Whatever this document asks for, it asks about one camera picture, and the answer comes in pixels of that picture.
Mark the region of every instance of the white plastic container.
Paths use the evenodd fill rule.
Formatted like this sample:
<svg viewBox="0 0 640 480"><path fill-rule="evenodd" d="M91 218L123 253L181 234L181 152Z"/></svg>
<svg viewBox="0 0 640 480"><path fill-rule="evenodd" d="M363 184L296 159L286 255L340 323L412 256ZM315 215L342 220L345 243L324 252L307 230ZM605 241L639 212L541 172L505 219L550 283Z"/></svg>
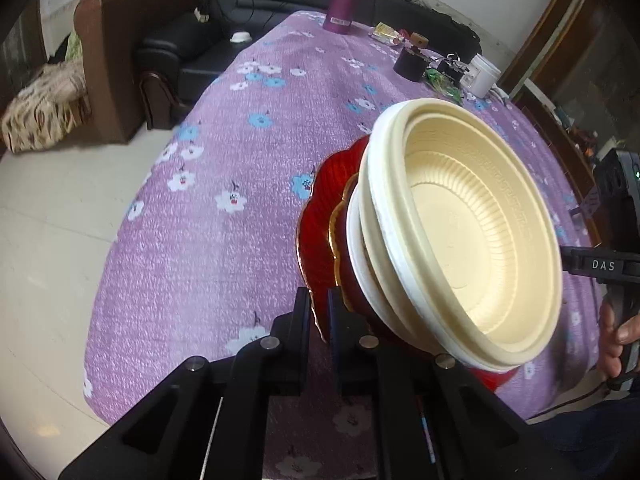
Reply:
<svg viewBox="0 0 640 480"><path fill-rule="evenodd" d="M552 221L513 150L465 109L420 99L380 115L348 232L373 310L413 346L503 372L548 344L562 288Z"/></svg>
<svg viewBox="0 0 640 480"><path fill-rule="evenodd" d="M468 65L468 72L460 79L460 85L483 99L499 77L500 69L481 54L476 54Z"/></svg>

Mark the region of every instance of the bottle label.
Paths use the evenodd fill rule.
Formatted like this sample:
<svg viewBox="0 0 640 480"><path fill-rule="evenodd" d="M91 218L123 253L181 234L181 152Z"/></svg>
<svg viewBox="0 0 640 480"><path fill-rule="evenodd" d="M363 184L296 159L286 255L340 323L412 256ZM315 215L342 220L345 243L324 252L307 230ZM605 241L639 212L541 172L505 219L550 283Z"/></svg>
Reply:
<svg viewBox="0 0 640 480"><path fill-rule="evenodd" d="M332 23L335 23L336 25L344 25L345 27L347 27L348 25L351 25L351 22L348 22L347 20L341 20L340 18L335 18L333 16L330 21Z"/></svg>

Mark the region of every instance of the silver screw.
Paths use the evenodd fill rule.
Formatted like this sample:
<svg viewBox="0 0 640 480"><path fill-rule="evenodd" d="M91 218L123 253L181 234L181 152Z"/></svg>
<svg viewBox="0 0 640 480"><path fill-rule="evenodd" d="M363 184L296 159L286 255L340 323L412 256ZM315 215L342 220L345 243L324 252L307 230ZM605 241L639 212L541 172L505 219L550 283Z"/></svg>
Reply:
<svg viewBox="0 0 640 480"><path fill-rule="evenodd" d="M367 350L375 348L379 343L380 341L374 335L364 335L358 341L358 344Z"/></svg>
<svg viewBox="0 0 640 480"><path fill-rule="evenodd" d="M273 350L280 345L280 340L273 335L268 335L260 339L260 346L265 350Z"/></svg>
<svg viewBox="0 0 640 480"><path fill-rule="evenodd" d="M184 362L184 367L187 368L187 370L191 370L192 372L194 372L196 370L200 370L204 365L208 363L209 361L207 361L204 357L194 356L189 357Z"/></svg>
<svg viewBox="0 0 640 480"><path fill-rule="evenodd" d="M436 355L436 364L444 370L449 370L456 365L456 360L449 354L438 354Z"/></svg>

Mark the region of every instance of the black leather sofa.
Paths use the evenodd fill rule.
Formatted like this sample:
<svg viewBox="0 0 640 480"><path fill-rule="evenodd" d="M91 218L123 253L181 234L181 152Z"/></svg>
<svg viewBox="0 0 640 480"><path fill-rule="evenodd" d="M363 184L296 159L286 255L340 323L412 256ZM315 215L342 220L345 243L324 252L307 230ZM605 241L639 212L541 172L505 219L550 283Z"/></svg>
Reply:
<svg viewBox="0 0 640 480"><path fill-rule="evenodd" d="M149 34L134 52L149 128L171 128L190 110L209 84L248 44L233 44L234 32L255 40L297 10L326 11L331 0L200 0L209 15L199 22L193 12ZM360 0L354 19L404 28L429 39L441 54L456 53L469 62L481 51L480 39L450 16L404 0Z"/></svg>

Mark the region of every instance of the beige floor tile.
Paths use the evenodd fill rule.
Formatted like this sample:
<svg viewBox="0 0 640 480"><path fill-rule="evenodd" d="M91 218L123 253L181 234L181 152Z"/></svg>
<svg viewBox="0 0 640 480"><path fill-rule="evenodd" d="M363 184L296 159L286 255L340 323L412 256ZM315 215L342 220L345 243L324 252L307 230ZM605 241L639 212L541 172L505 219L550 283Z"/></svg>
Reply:
<svg viewBox="0 0 640 480"><path fill-rule="evenodd" d="M126 145L67 143L48 152L7 153L0 162L0 206L111 241L171 134L142 126Z"/></svg>
<svg viewBox="0 0 640 480"><path fill-rule="evenodd" d="M82 396L82 363L109 246L0 208L2 348L96 420Z"/></svg>
<svg viewBox="0 0 640 480"><path fill-rule="evenodd" d="M97 422L52 391L7 348L0 348L0 413L26 459L47 480L98 438Z"/></svg>

